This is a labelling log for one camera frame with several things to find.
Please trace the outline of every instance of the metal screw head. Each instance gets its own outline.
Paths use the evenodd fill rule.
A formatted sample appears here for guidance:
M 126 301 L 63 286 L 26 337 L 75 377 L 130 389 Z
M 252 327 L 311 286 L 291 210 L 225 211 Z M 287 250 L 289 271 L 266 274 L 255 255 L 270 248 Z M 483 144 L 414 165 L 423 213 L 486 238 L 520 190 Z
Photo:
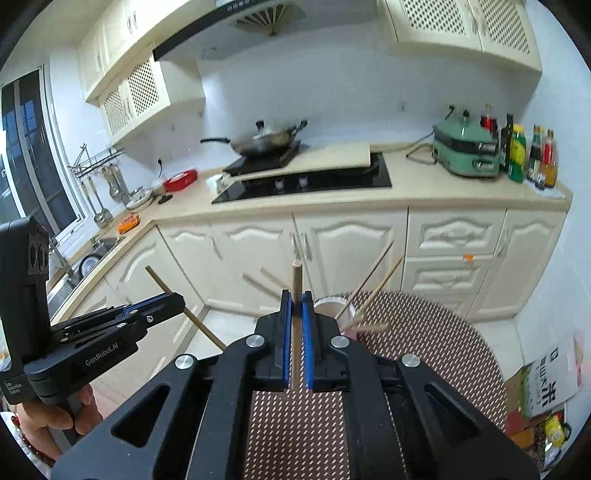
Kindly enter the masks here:
M 180 370 L 191 368 L 195 363 L 195 359 L 191 355 L 181 355 L 174 361 L 174 366 Z
M 246 344 L 252 348 L 261 346 L 263 343 L 265 343 L 265 338 L 261 335 L 251 335 L 246 339 Z
M 345 348 L 349 346 L 349 339 L 343 335 L 332 337 L 330 344 L 335 348 Z
M 415 368 L 421 364 L 421 359 L 412 353 L 407 353 L 402 356 L 402 363 L 407 367 Z

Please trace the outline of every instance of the white cloth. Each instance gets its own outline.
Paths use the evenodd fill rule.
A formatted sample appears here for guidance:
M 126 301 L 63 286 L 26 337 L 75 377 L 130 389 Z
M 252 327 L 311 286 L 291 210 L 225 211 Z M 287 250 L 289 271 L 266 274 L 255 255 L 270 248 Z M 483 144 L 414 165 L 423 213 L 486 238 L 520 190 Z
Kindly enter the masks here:
M 39 458 L 37 458 L 36 455 L 31 451 L 31 449 L 27 445 L 25 445 L 25 442 L 22 441 L 21 436 L 18 434 L 18 430 L 11 420 L 11 417 L 14 415 L 14 413 L 11 413 L 9 411 L 3 411 L 1 413 L 2 420 L 4 420 L 4 423 L 8 427 L 8 430 L 10 430 L 10 433 L 17 441 L 18 446 L 22 449 L 23 452 L 25 452 L 25 454 L 29 457 L 29 460 L 33 462 L 33 464 L 43 475 L 45 475 L 47 478 L 51 478 L 51 467 L 39 460 Z

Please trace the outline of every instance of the cutting board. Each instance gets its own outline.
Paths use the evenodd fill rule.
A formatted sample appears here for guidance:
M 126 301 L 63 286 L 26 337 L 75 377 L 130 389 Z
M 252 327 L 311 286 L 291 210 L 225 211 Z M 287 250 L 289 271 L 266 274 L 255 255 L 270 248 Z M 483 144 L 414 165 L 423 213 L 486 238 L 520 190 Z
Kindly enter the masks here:
M 265 170 L 232 177 L 232 180 L 254 180 L 277 177 L 291 173 L 304 173 L 317 170 L 337 170 L 339 168 L 369 167 L 368 143 L 333 144 L 326 147 L 310 148 L 291 160 L 285 167 Z

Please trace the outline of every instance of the pot lid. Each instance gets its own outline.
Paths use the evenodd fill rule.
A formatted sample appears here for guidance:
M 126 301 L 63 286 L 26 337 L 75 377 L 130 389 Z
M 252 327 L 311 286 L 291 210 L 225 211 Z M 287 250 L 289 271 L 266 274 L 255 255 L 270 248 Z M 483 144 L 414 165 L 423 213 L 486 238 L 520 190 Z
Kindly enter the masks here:
M 433 127 L 435 132 L 464 142 L 494 143 L 491 133 L 470 119 L 468 111 L 452 115 Z

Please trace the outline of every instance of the bottle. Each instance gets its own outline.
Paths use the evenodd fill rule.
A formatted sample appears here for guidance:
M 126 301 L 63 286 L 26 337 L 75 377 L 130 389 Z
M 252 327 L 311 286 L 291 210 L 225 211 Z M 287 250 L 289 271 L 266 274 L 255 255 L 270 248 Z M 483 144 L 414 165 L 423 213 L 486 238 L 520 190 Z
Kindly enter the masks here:
M 490 103 L 485 105 L 482 116 L 480 117 L 480 126 L 487 129 L 491 135 L 496 138 L 499 125 L 496 121 L 495 115 L 492 112 L 492 105 Z
M 511 137 L 513 135 L 513 115 L 511 113 L 507 114 L 507 125 L 501 129 L 501 144 L 500 144 L 500 154 L 499 154 L 499 162 L 501 164 L 501 169 L 505 172 L 509 170 L 509 143 L 511 142 Z
M 546 188 L 554 188 L 556 185 L 556 177 L 558 176 L 558 163 L 553 130 L 548 130 L 548 134 L 544 137 L 544 141 L 542 142 L 542 169 L 545 174 Z
M 531 140 L 530 159 L 527 163 L 527 178 L 534 181 L 538 176 L 541 163 L 541 135 L 542 129 L 539 125 L 534 125 L 534 136 Z
M 507 175 L 513 181 L 523 183 L 525 171 L 525 128 L 513 126 L 513 135 L 509 146 L 509 171 Z

